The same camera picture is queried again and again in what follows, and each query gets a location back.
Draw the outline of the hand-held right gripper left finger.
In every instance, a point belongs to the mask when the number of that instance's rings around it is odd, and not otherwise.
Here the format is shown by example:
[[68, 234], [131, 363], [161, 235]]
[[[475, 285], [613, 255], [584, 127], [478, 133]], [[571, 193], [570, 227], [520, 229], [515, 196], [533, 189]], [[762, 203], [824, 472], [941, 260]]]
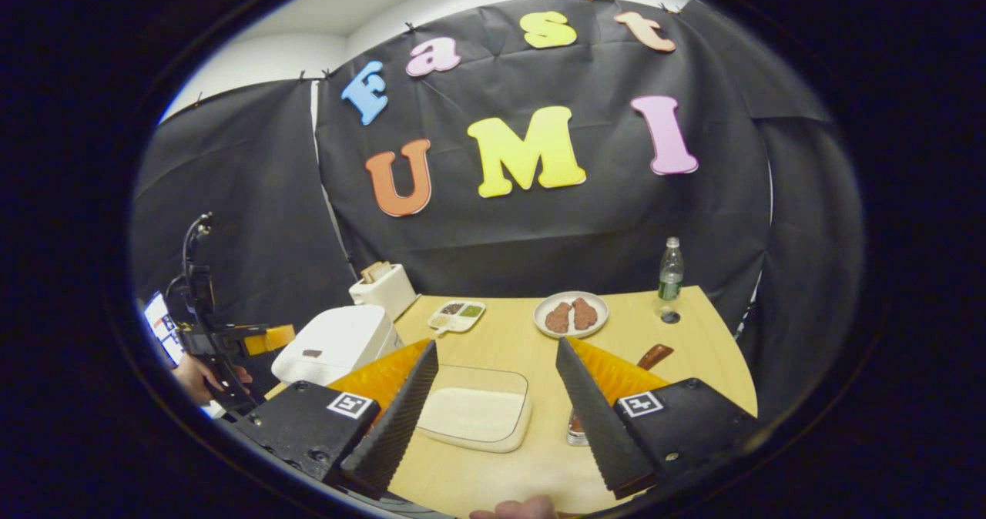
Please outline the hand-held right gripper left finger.
[[404, 459], [438, 371], [437, 344], [419, 340], [330, 385], [293, 382], [232, 427], [314, 480], [380, 497]]

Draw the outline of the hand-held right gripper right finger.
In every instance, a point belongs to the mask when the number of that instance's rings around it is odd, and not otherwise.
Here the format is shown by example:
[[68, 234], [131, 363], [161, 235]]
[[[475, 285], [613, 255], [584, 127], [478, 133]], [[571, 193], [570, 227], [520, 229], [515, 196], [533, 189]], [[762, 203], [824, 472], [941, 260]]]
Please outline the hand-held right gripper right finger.
[[583, 343], [562, 339], [556, 368], [607, 490], [672, 494], [740, 455], [757, 419], [698, 378], [663, 382]]

